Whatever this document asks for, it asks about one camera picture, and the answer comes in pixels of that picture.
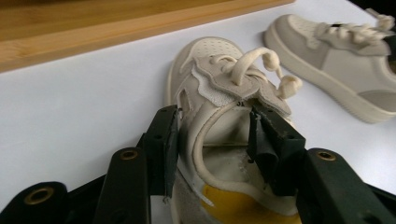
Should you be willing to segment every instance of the beige sneaker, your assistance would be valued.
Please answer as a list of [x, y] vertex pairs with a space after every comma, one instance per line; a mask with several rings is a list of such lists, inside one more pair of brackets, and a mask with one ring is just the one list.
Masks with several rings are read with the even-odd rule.
[[[253, 65], [261, 56], [281, 79], [278, 88]], [[181, 110], [175, 223], [301, 223], [295, 197], [275, 196], [246, 152], [251, 106], [289, 119], [285, 99], [300, 86], [266, 48], [244, 54], [229, 40], [205, 37], [178, 54], [165, 94], [166, 104]]]
[[369, 123], [396, 116], [396, 36], [392, 17], [378, 25], [327, 24], [296, 15], [276, 19], [264, 43], [290, 71]]

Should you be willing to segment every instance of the wooden board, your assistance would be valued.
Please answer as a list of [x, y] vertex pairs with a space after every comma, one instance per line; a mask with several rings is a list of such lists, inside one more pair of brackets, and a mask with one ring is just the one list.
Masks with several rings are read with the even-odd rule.
[[294, 0], [0, 0], [0, 72]]

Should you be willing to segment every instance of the shoelace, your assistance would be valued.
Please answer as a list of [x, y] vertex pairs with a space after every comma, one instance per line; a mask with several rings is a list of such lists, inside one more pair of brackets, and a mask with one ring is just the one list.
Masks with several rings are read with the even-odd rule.
[[299, 78], [283, 76], [277, 54], [273, 50], [267, 48], [258, 48], [249, 51], [238, 60], [229, 55], [216, 55], [213, 56], [210, 62], [218, 63], [221, 60], [226, 60], [227, 63], [223, 66], [222, 71], [224, 73], [231, 73], [231, 81], [236, 86], [241, 86], [243, 84], [244, 76], [258, 77], [268, 83], [268, 78], [252, 67], [253, 63], [260, 56], [262, 56], [265, 69], [270, 72], [276, 72], [280, 79], [279, 86], [276, 89], [277, 97], [287, 99], [303, 86], [303, 82]]
[[339, 38], [351, 38], [355, 44], [373, 44], [389, 35], [389, 30], [394, 26], [394, 18], [385, 15], [376, 15], [376, 27], [370, 24], [356, 25], [354, 23], [338, 24], [331, 26], [327, 31], [329, 34], [337, 35]]

